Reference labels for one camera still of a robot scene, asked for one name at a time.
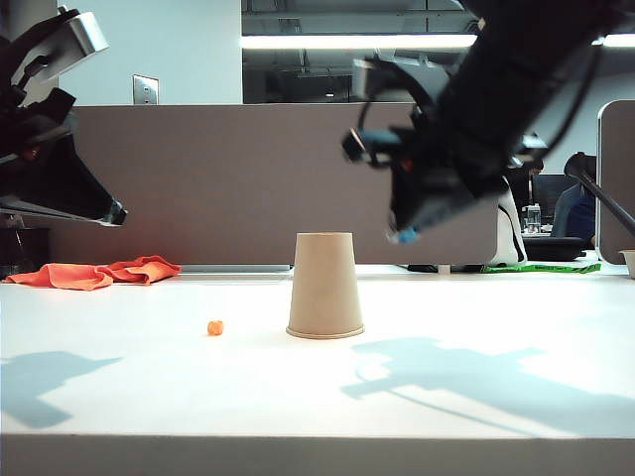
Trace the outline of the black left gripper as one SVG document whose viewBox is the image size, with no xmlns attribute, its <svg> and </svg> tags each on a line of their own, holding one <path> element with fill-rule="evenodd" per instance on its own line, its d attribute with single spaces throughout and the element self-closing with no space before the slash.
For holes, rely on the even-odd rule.
<svg viewBox="0 0 635 476">
<path fill-rule="evenodd" d="M 127 210 L 74 148 L 69 120 L 76 98 L 53 88 L 22 106 L 26 92 L 1 92 L 1 211 L 120 226 Z"/>
</svg>

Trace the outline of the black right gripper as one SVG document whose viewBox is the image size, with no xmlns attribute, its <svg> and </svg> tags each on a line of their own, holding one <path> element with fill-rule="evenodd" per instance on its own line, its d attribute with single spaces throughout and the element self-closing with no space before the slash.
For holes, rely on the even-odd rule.
<svg viewBox="0 0 635 476">
<path fill-rule="evenodd" d="M 394 199 L 387 236 L 395 244 L 416 242 L 477 203 L 507 191 L 505 144 L 446 118 L 412 111 L 406 126 L 366 127 L 364 117 L 341 139 L 346 159 L 388 169 Z"/>
</svg>

